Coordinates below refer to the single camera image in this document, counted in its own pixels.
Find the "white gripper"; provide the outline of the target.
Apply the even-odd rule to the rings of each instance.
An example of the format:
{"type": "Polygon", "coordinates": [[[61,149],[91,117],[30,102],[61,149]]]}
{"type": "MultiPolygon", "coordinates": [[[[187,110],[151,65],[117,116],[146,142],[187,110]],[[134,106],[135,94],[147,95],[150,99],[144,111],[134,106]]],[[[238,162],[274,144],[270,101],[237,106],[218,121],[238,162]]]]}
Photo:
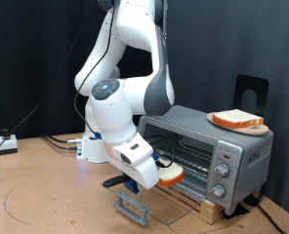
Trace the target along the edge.
{"type": "Polygon", "coordinates": [[[106,143],[105,159],[137,182],[142,190],[151,188],[158,182],[158,170],[152,158],[152,147],[136,133],[129,140],[120,144],[106,143]]]}

